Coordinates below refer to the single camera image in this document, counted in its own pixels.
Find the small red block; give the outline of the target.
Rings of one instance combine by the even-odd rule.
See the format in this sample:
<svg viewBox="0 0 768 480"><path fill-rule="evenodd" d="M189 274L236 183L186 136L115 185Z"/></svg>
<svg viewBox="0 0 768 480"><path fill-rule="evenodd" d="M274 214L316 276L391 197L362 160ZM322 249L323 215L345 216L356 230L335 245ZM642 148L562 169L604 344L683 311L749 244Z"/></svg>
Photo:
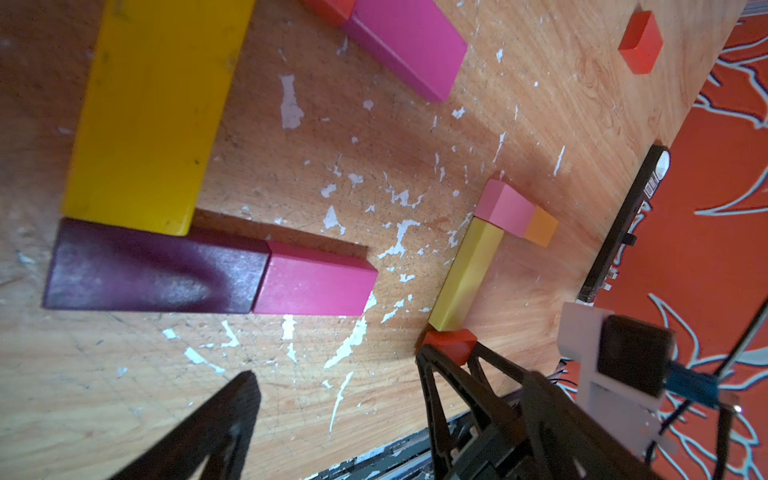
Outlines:
<svg viewBox="0 0 768 480"><path fill-rule="evenodd" d="M349 20L355 0L302 0L301 3L329 25L339 27Z"/></svg>

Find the pink long block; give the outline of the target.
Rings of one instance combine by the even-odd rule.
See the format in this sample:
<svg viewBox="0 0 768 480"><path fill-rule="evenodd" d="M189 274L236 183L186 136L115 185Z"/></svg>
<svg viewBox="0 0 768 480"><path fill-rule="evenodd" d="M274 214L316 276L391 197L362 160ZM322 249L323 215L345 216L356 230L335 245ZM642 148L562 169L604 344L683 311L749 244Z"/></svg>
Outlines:
<svg viewBox="0 0 768 480"><path fill-rule="evenodd" d="M534 211L535 205L510 185L491 179L483 189L474 216L509 234L523 237Z"/></svg>

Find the red-orange small block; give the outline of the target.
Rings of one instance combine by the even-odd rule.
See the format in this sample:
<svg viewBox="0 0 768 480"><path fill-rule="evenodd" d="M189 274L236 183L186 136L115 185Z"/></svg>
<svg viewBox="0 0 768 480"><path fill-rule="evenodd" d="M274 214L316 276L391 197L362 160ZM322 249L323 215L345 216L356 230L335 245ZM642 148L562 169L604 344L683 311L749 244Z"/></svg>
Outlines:
<svg viewBox="0 0 768 480"><path fill-rule="evenodd" d="M422 342L423 346L433 346L457 365L465 365L476 344L478 343L477 337L468 329L461 329L457 331L428 331Z"/></svg>

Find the long yellow block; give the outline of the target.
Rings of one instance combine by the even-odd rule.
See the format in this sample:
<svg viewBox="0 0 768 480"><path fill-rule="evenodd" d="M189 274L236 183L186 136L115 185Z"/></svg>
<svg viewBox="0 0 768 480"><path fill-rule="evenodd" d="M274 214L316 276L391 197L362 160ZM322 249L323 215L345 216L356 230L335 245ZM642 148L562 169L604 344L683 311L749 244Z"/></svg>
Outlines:
<svg viewBox="0 0 768 480"><path fill-rule="evenodd" d="M106 3L65 217L188 232L253 8L250 1Z"/></svg>

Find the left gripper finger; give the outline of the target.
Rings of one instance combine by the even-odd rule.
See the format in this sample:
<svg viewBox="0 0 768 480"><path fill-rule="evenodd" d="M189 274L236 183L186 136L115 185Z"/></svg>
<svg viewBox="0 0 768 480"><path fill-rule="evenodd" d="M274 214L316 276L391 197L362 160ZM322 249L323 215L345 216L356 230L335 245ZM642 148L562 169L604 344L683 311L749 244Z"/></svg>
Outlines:
<svg viewBox="0 0 768 480"><path fill-rule="evenodd" d="M239 479L261 402L257 377L239 373L114 479Z"/></svg>

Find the yellow-green block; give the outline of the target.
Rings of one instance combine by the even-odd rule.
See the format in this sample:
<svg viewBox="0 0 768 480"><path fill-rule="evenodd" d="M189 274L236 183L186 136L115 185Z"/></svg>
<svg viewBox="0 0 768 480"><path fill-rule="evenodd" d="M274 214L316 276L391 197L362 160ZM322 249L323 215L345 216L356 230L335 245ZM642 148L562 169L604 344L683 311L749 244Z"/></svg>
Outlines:
<svg viewBox="0 0 768 480"><path fill-rule="evenodd" d="M473 217L429 317L437 331L462 328L504 231Z"/></svg>

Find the purple small block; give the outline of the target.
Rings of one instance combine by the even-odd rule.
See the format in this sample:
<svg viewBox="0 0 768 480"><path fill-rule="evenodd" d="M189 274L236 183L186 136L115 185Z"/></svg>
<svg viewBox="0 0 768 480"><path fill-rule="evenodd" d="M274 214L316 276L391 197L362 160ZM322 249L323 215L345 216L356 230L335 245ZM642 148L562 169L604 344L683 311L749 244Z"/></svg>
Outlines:
<svg viewBox="0 0 768 480"><path fill-rule="evenodd" d="M49 310L244 314L266 242L192 228L169 236L64 218L42 305Z"/></svg>

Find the magenta long block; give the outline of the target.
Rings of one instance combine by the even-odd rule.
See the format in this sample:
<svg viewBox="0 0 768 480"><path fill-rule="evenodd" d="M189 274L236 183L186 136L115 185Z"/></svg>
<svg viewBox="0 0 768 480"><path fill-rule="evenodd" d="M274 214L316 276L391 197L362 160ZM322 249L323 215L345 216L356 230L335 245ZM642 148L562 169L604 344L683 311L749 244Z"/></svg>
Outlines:
<svg viewBox="0 0 768 480"><path fill-rule="evenodd" d="M365 259L269 241L270 258L253 312L359 317L378 271Z"/></svg>

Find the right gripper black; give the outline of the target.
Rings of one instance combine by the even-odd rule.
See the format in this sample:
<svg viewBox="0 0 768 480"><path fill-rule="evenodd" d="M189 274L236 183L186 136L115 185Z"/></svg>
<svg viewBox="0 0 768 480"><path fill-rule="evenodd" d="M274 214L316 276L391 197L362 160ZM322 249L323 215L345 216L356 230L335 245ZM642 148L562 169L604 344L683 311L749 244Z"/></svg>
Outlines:
<svg viewBox="0 0 768 480"><path fill-rule="evenodd" d="M526 377L483 343L460 362L422 347L416 365L436 479L660 477L543 375ZM451 432L435 374L469 408L475 433L468 425Z"/></svg>

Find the black remote-like tool strip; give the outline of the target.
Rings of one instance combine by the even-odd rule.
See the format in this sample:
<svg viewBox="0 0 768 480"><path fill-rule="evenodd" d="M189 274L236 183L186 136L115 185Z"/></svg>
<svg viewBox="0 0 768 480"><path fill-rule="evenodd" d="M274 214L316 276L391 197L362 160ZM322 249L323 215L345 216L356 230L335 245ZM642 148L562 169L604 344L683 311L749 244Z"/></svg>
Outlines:
<svg viewBox="0 0 768 480"><path fill-rule="evenodd" d="M622 247L633 246L636 235L630 231L633 221L642 211L643 203L654 196L670 166L670 151L666 146L652 145L632 182L630 189L609 229L609 232L589 270L576 299L593 303L607 279L615 277L614 261Z"/></svg>

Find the small magenta block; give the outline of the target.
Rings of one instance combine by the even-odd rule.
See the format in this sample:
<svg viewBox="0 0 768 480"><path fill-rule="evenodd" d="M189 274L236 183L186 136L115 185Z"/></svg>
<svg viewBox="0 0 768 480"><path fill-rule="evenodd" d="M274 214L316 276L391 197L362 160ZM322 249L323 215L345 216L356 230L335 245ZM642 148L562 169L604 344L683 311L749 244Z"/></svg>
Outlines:
<svg viewBox="0 0 768 480"><path fill-rule="evenodd" d="M432 0L359 0L341 30L428 102L448 99L468 49Z"/></svg>

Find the orange long block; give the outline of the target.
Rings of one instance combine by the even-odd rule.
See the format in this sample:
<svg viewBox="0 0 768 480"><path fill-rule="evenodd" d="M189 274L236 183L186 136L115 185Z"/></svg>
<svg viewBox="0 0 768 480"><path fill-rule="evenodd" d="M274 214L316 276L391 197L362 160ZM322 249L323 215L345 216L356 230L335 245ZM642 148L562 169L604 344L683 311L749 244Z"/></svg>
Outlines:
<svg viewBox="0 0 768 480"><path fill-rule="evenodd" d="M540 206L536 206L523 238L543 248L547 248L558 225L559 222L556 218Z"/></svg>

